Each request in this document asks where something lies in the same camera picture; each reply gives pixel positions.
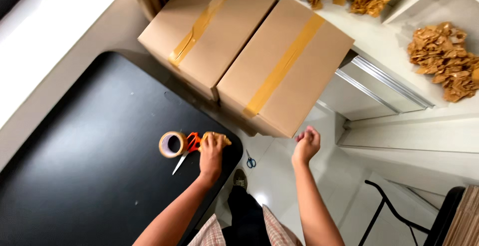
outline plaid shirt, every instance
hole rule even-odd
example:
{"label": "plaid shirt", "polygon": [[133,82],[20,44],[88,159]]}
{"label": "plaid shirt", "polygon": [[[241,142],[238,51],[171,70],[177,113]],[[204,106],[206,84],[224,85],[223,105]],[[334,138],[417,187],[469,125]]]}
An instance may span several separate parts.
{"label": "plaid shirt", "polygon": [[[293,232],[282,225],[265,205],[263,205],[263,216],[271,246],[302,246]],[[226,241],[218,220],[216,219],[216,215],[213,214],[209,218],[188,245],[226,246]]]}

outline hand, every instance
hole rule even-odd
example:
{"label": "hand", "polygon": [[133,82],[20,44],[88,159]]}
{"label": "hand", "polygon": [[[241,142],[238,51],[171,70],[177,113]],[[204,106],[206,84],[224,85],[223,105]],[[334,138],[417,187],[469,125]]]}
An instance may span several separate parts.
{"label": "hand", "polygon": [[314,129],[314,127],[308,125],[306,130],[301,132],[297,137],[295,152],[291,161],[295,164],[309,164],[309,161],[321,148],[321,135]]}
{"label": "hand", "polygon": [[212,187],[221,174],[221,153],[223,151],[223,138],[217,139],[212,133],[208,133],[207,138],[202,142],[200,156],[200,177],[199,179],[206,186]]}

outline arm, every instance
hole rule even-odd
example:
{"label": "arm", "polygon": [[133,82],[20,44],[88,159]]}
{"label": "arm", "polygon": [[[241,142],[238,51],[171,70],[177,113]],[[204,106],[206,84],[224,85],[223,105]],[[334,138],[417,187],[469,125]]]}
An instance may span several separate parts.
{"label": "arm", "polygon": [[212,134],[202,144],[200,176],[141,233],[133,246],[175,246],[193,218],[208,190],[221,174],[223,139]]}
{"label": "arm", "polygon": [[320,134],[308,126],[296,138],[298,144],[292,157],[304,240],[307,246],[344,246],[309,169],[309,161],[320,149],[320,140]]}

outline orange scissors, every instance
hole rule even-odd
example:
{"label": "orange scissors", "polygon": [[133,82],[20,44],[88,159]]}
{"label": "orange scissors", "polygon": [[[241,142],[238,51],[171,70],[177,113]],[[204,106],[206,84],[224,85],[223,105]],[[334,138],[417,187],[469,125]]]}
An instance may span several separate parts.
{"label": "orange scissors", "polygon": [[186,152],[183,153],[182,157],[180,158],[180,161],[178,162],[178,164],[175,167],[175,170],[173,170],[172,175],[174,175],[176,170],[181,166],[181,164],[183,163],[186,156],[189,153],[197,151],[198,148],[200,147],[201,138],[198,137],[198,132],[191,132],[191,134],[189,134],[189,136],[186,139],[188,140],[187,150],[186,150]]}

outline blue scissors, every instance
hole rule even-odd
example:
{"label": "blue scissors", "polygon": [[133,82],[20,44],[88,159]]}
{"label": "blue scissors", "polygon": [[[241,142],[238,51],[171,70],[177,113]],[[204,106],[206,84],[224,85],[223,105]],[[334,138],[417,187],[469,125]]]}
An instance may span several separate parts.
{"label": "blue scissors", "polygon": [[256,161],[249,156],[248,150],[246,150],[246,154],[248,155],[248,161],[246,161],[246,165],[247,165],[249,168],[255,167],[255,166],[256,166]]}

